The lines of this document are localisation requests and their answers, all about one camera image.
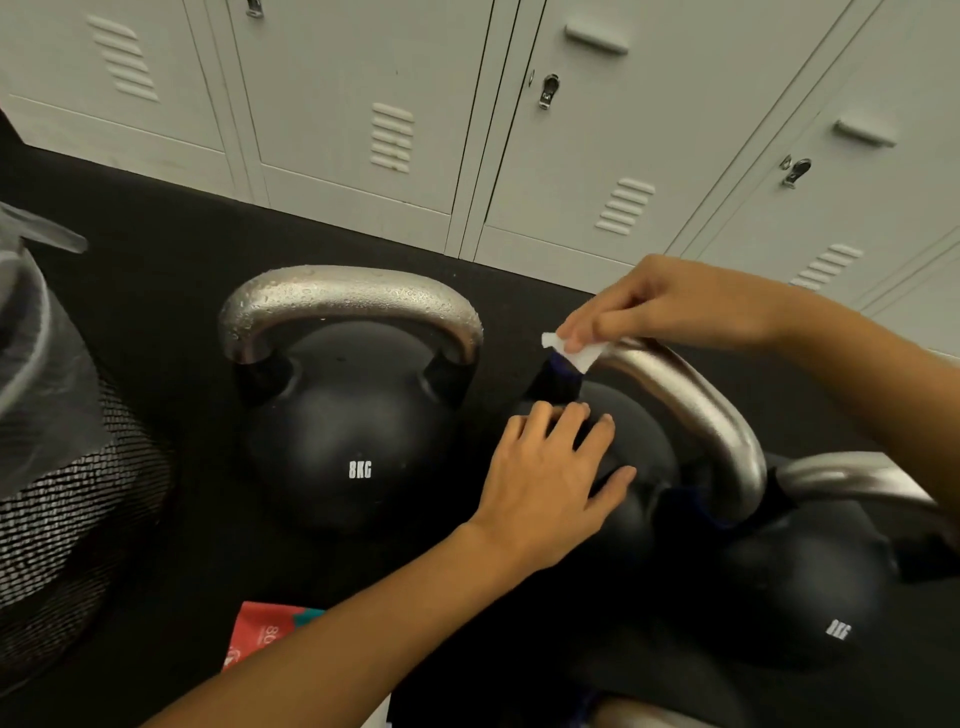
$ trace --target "forearm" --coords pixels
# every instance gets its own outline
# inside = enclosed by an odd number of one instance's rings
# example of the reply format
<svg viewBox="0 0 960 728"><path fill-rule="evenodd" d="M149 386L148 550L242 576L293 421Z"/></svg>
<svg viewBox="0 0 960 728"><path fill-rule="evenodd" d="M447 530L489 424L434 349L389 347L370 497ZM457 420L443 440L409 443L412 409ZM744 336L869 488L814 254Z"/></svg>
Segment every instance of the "forearm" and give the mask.
<svg viewBox="0 0 960 728"><path fill-rule="evenodd" d="M461 526L383 581L196 688L149 728L356 728L446 637L525 576Z"/></svg>
<svg viewBox="0 0 960 728"><path fill-rule="evenodd" d="M844 306L798 293L776 351L960 520L960 369Z"/></svg>

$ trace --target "hand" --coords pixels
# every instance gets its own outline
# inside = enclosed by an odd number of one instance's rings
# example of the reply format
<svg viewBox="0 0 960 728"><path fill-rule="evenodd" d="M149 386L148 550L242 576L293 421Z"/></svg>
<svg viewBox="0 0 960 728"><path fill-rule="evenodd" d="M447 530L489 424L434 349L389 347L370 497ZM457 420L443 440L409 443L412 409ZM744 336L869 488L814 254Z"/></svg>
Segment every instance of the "hand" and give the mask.
<svg viewBox="0 0 960 728"><path fill-rule="evenodd" d="M652 337L715 349L765 349L797 309L823 301L774 280L693 260L647 255L633 271L571 313L557 329L566 350Z"/></svg>
<svg viewBox="0 0 960 728"><path fill-rule="evenodd" d="M547 436L554 414L550 404L539 401L528 417L507 422L480 505L468 522L518 559L526 574L553 566L600 530L636 476L636 468L620 468L590 497L600 458L613 441L613 419L604 415L574 450L589 407L567 405Z"/></svg>

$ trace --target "right hand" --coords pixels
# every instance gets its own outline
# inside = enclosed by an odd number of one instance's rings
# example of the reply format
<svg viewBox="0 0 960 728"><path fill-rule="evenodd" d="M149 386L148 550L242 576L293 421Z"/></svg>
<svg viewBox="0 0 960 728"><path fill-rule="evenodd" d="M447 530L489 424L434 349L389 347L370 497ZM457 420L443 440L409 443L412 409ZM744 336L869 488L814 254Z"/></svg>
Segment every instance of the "right hand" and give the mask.
<svg viewBox="0 0 960 728"><path fill-rule="evenodd" d="M715 349L766 349L799 306L802 288L706 263L647 255L633 271L571 313L557 335L566 350L652 337Z"/></svg>

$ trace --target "left hand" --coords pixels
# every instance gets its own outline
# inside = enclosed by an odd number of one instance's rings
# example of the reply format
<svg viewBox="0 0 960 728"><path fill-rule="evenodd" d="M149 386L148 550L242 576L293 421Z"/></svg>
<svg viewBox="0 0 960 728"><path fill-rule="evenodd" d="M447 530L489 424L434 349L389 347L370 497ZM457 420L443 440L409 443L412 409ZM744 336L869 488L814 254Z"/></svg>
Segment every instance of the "left hand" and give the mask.
<svg viewBox="0 0 960 728"><path fill-rule="evenodd" d="M554 408L539 401L529 416L507 422L493 454L480 505L468 525L507 549L527 573L555 565L600 530L636 476L636 468L620 468L596 496L589 496L614 425L604 415L573 449L588 415L586 404L567 405L548 436Z"/></svg>

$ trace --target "white locker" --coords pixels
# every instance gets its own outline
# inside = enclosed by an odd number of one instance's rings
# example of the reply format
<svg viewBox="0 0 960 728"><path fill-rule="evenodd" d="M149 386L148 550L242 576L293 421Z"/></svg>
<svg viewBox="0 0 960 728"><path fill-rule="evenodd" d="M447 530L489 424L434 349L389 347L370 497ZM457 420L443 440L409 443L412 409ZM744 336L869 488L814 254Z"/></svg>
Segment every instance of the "white locker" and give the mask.
<svg viewBox="0 0 960 728"><path fill-rule="evenodd" d="M233 192L182 0L6 0L0 106L28 144Z"/></svg>
<svg viewBox="0 0 960 728"><path fill-rule="evenodd" d="M960 238L960 229L952 238ZM960 357L960 244L890 291L869 312L879 324L923 347Z"/></svg>
<svg viewBox="0 0 960 728"><path fill-rule="evenodd" d="M666 250L847 5L548 0L475 259L596 290Z"/></svg>
<svg viewBox="0 0 960 728"><path fill-rule="evenodd" d="M230 0L270 205L441 251L491 6Z"/></svg>
<svg viewBox="0 0 960 728"><path fill-rule="evenodd" d="M960 3L917 10L790 146L790 163L812 164L795 188L773 165L701 260L859 309L942 250L960 223Z"/></svg>

